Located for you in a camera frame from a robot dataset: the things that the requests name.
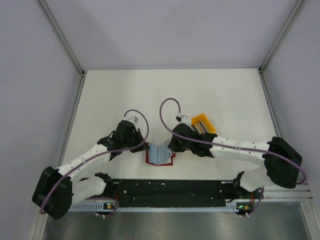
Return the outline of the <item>red leather card holder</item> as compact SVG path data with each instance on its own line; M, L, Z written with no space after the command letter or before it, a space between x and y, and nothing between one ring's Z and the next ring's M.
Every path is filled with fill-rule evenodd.
M156 167L172 166L176 154L169 149L169 143L169 139L160 145L149 143L149 149L146 150L145 163Z

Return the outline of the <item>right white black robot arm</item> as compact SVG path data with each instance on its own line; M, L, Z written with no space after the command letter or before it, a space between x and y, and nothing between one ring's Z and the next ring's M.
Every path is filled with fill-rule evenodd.
M267 142L239 141L215 133L198 133L180 123L172 131L168 148L175 153L190 151L199 157L257 165L254 170L239 172L233 180L233 192L239 198L265 186L294 189L298 184L302 156L281 137L274 136Z

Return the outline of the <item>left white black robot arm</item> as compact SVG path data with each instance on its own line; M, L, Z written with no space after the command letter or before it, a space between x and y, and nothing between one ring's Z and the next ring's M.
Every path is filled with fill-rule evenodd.
M65 165L45 168L31 198L40 208L40 213L58 220L71 206L83 200L99 195L109 198L114 191L113 180L98 169L123 152L136 153L148 149L137 122L135 116L123 119L114 131L81 156Z

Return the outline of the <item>yellow plastic card bin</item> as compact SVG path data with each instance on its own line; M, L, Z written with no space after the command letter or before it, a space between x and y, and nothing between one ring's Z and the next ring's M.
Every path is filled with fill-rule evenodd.
M191 128L198 134L216 133L216 129L204 113L191 118Z

